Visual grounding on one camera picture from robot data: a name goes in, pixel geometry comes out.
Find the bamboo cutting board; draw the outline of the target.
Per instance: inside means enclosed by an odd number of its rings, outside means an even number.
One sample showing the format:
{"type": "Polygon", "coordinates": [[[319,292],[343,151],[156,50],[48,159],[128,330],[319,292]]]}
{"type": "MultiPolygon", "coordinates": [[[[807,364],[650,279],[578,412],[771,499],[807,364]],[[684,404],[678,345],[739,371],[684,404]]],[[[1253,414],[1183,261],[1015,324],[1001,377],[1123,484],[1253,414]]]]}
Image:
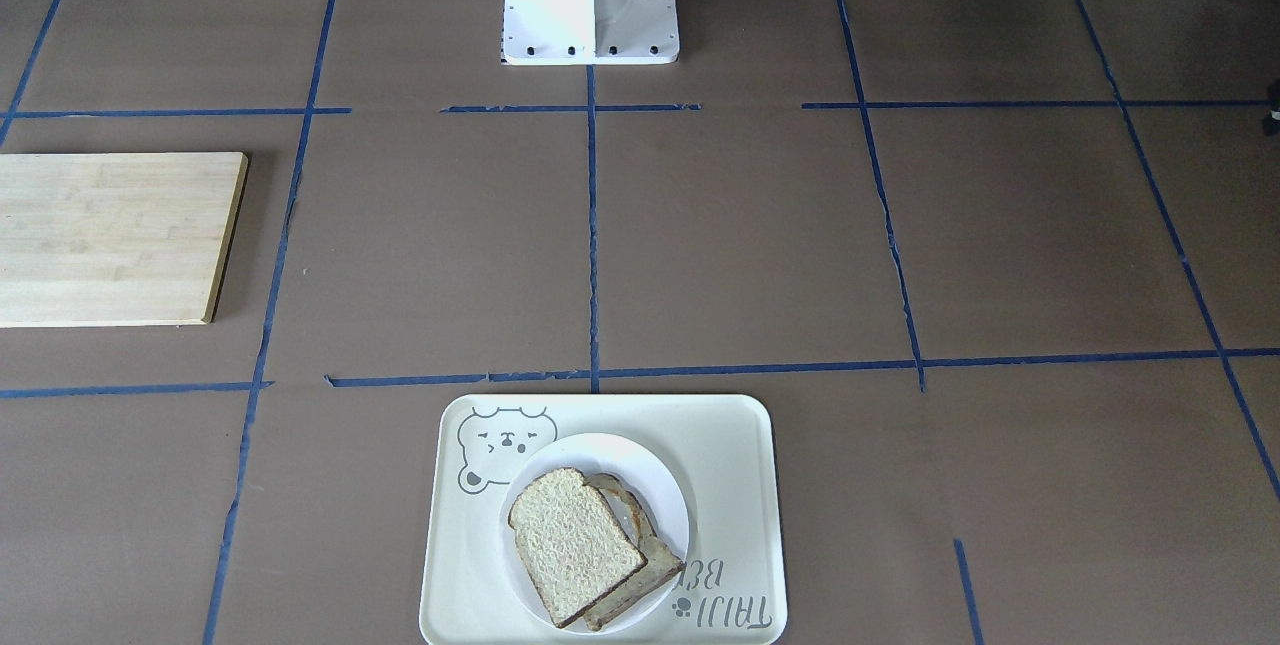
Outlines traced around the bamboo cutting board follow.
{"type": "Polygon", "coordinates": [[[5,154],[3,326],[211,322],[248,166],[241,152],[5,154]]]}

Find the bread slice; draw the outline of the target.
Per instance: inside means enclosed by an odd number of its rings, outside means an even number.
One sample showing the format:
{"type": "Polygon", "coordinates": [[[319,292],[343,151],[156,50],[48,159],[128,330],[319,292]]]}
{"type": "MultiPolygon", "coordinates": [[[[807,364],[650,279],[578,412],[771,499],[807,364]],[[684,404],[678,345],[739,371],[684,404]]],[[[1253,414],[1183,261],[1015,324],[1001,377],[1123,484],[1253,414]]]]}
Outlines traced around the bread slice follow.
{"type": "Polygon", "coordinates": [[[613,593],[588,609],[582,619],[590,631],[598,632],[631,607],[636,605],[659,586],[684,571],[684,561],[677,558],[655,531],[650,516],[640,500],[613,475],[593,475],[588,482],[602,495],[618,499],[627,508],[635,529],[636,548],[646,558],[645,566],[630,575],[613,593]]]}
{"type": "Polygon", "coordinates": [[[648,564],[580,468],[552,468],[513,500],[515,550],[557,628],[572,625],[648,564]]]}

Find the white round plate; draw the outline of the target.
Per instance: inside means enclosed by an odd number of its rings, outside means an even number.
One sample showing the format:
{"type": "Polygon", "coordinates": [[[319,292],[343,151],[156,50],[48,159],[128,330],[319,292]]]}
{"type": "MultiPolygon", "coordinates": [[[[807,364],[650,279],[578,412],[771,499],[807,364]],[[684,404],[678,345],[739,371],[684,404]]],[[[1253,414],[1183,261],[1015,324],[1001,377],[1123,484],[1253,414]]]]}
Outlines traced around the white round plate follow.
{"type": "MultiPolygon", "coordinates": [[[[548,637],[603,640],[614,636],[648,617],[659,601],[671,593],[678,575],[598,632],[589,630],[582,619],[584,614],[564,628],[554,627],[517,558],[513,534],[507,525],[515,498],[538,476],[552,471],[552,468],[580,468],[588,477],[600,474],[617,477],[640,500],[658,535],[685,564],[691,540],[691,522],[684,491],[669,468],[654,453],[639,443],[626,439],[626,436],[614,434],[562,436],[561,440],[534,452],[516,468],[508,482],[498,514],[499,561],[509,590],[515,600],[527,613],[532,627],[548,637]]],[[[618,499],[604,497],[623,531],[632,543],[636,543],[637,536],[627,508],[618,499]]]]}

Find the cream bear tray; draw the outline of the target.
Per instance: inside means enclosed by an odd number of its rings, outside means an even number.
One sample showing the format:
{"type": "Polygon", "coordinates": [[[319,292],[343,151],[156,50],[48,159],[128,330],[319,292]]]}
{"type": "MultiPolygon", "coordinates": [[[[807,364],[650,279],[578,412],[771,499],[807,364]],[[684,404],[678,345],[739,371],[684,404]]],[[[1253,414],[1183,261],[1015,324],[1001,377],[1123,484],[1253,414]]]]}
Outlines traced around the cream bear tray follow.
{"type": "Polygon", "coordinates": [[[419,627],[430,644],[773,644],[788,623],[773,430],[750,395],[461,395],[442,416],[419,627]],[[691,522],[684,571],[637,625],[543,636],[500,564],[508,482],[562,436],[614,434],[654,453],[691,522]]]}

